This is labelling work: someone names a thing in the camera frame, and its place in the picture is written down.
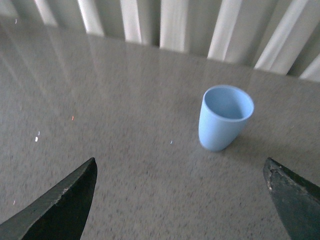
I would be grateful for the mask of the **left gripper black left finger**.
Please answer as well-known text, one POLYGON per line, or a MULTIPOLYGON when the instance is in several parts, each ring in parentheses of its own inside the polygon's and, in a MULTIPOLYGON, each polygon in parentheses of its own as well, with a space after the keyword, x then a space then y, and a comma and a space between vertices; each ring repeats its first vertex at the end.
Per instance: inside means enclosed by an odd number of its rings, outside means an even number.
POLYGON ((90 158, 0 225, 2 240, 79 240, 91 209, 98 167, 90 158))

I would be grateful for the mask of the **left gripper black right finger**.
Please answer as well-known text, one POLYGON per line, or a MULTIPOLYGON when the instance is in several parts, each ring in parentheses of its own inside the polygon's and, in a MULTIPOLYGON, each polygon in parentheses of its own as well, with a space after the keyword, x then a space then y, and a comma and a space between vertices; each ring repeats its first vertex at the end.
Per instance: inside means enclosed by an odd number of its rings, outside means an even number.
POLYGON ((320 238, 320 187, 272 158, 263 176, 279 218, 292 240, 320 238))

